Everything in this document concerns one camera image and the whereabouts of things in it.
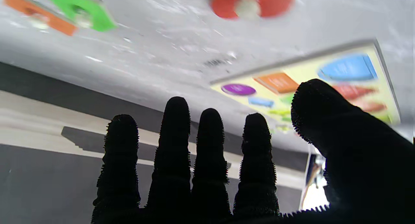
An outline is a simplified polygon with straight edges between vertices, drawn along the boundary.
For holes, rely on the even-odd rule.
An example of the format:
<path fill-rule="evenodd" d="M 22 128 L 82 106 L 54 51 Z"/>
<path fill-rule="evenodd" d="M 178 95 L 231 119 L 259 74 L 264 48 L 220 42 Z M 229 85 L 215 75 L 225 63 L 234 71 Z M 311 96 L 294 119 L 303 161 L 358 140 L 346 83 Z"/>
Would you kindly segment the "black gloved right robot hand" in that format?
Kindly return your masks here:
<path fill-rule="evenodd" d="M 182 97 L 165 107 L 147 204 L 139 208 L 134 119 L 108 124 L 92 224 L 413 224 L 414 145 L 349 103 L 319 79 L 302 82 L 291 104 L 296 132 L 326 158 L 329 205 L 282 215 L 271 134 L 259 113 L 245 119 L 240 182 L 230 211 L 224 127 L 212 108 L 201 114 L 193 178 L 191 116 Z"/>

